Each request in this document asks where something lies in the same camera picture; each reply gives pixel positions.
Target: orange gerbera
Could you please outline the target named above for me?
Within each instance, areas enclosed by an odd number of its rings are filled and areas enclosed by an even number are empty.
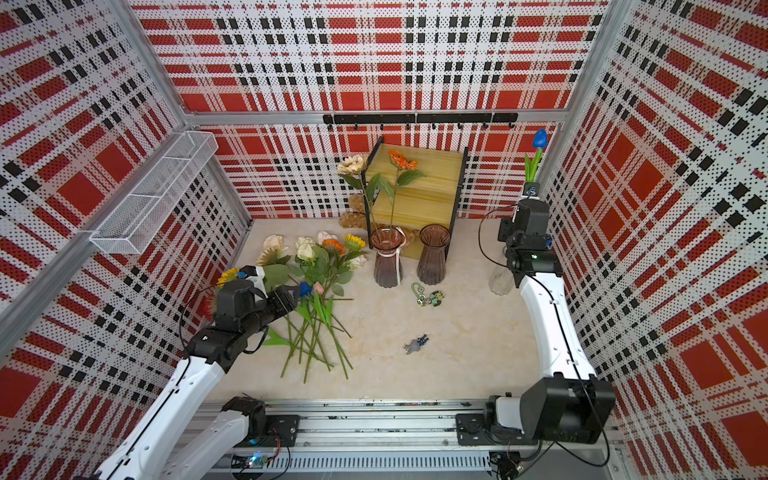
[[[392,165],[396,166],[398,170],[415,170],[419,165],[419,162],[416,160],[408,161],[408,158],[397,150],[389,151],[389,161]]]
[[[344,248],[344,246],[341,243],[339,243],[338,240],[334,240],[333,238],[329,238],[328,240],[324,241],[323,246],[327,250],[335,250],[336,252],[339,253],[339,255],[343,255],[346,253],[346,248]]]

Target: flower bouquet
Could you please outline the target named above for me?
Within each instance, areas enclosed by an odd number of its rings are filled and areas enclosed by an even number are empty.
[[[302,323],[296,326],[289,315],[285,316],[288,335],[281,336],[274,328],[270,328],[265,346],[288,346],[288,357],[280,375],[285,376],[290,360],[297,358],[299,364],[306,356],[304,366],[304,382],[310,372],[310,363],[317,360],[326,366],[328,371],[334,367],[329,359],[330,350],[326,352],[321,337],[327,331],[333,339],[333,348],[339,357],[339,362],[348,379],[347,366],[352,369],[344,348],[339,343],[337,332],[352,336],[342,325],[333,312],[335,296],[343,296],[344,288],[353,275],[353,271],[366,262],[366,246],[362,239],[347,235],[344,243],[339,242],[336,235],[320,232],[317,241],[312,237],[299,237],[296,242],[295,264],[290,263],[289,247],[283,245],[283,238],[278,235],[267,237],[259,265],[264,268],[264,287],[271,291],[276,287],[293,282],[300,286],[301,297],[295,311],[302,316]]]

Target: small figurine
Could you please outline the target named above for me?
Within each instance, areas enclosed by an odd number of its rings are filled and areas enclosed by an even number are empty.
[[[422,349],[422,347],[424,346],[425,343],[427,343],[428,340],[429,339],[427,338],[426,333],[424,334],[424,336],[422,336],[419,339],[411,340],[411,343],[403,346],[403,349],[406,351],[406,355],[410,355],[411,352],[418,352],[420,349]]]

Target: cream flower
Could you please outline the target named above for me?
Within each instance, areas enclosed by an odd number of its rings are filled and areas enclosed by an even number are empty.
[[[349,261],[349,269],[351,271],[355,271],[365,265],[365,263],[368,261],[368,259],[364,255],[360,255],[359,257],[355,257]]]
[[[331,233],[328,233],[326,231],[320,232],[317,234],[317,243],[319,245],[322,245],[324,241],[326,240],[338,240],[339,238],[336,235],[333,235]]]
[[[366,168],[366,159],[362,155],[345,158],[337,167],[340,174],[357,175]]]
[[[282,256],[288,253],[289,248],[283,244],[282,235],[269,235],[264,240],[263,249],[264,251],[275,250],[280,256]]]
[[[302,243],[301,245],[296,248],[296,255],[305,262],[311,261],[313,258],[315,258],[315,250],[312,250],[312,243]]]

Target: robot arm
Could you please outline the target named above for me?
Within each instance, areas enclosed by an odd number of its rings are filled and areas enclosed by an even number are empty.
[[[296,307],[293,288],[281,286],[266,295],[263,275],[261,267],[246,266],[238,280],[224,285],[217,295],[214,323],[192,338],[163,392],[90,479],[198,480],[247,435],[263,434],[263,403],[236,397],[210,428],[168,461],[197,407],[247,348],[248,338]]]

